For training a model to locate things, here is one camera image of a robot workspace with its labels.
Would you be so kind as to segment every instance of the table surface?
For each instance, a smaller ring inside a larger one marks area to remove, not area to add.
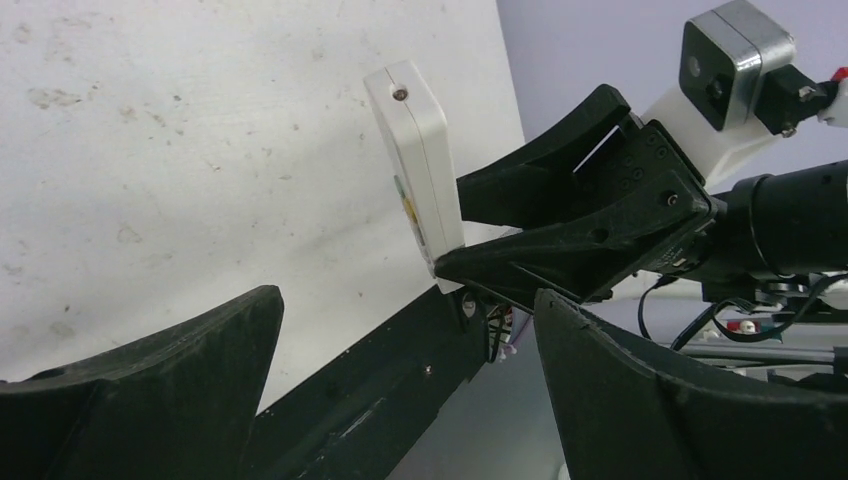
[[[433,284],[362,78],[414,60],[458,174],[523,141],[491,0],[16,0],[0,18],[10,381],[274,284],[264,408]]]

